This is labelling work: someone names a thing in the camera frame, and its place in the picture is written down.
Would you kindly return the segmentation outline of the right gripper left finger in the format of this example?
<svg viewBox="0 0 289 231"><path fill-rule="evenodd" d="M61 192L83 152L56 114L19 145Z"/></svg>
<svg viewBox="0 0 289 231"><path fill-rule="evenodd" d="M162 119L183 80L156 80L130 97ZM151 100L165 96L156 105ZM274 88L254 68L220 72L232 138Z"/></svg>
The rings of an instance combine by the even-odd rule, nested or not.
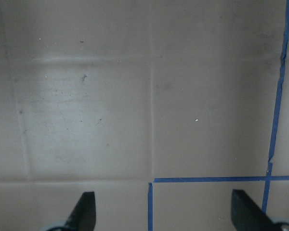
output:
<svg viewBox="0 0 289 231"><path fill-rule="evenodd" d="M96 225L96 202L94 192L84 192L67 220L48 231L93 231Z"/></svg>

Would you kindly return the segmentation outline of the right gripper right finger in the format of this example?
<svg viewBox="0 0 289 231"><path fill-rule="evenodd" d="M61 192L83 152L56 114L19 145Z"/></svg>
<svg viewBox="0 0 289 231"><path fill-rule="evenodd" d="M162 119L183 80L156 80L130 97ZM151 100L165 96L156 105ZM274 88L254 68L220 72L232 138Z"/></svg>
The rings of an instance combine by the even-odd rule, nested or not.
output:
<svg viewBox="0 0 289 231"><path fill-rule="evenodd" d="M237 231L289 231L289 223L272 221L244 190L232 190L231 221Z"/></svg>

